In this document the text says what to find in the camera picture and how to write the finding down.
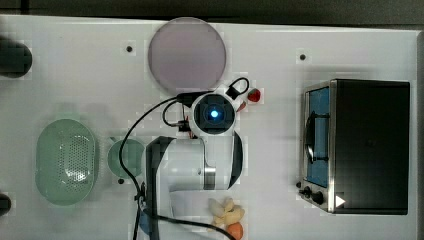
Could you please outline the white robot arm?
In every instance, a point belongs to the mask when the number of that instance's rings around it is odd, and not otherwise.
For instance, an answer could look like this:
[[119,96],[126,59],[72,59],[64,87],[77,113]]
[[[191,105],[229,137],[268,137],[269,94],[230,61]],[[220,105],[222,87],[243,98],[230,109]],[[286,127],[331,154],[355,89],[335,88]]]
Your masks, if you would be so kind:
[[145,150],[149,240],[208,240],[190,230],[194,223],[174,217],[170,194],[179,191],[228,190],[240,177],[243,144],[235,131],[238,97],[233,86],[181,93],[175,101],[190,109],[192,138],[159,136]]

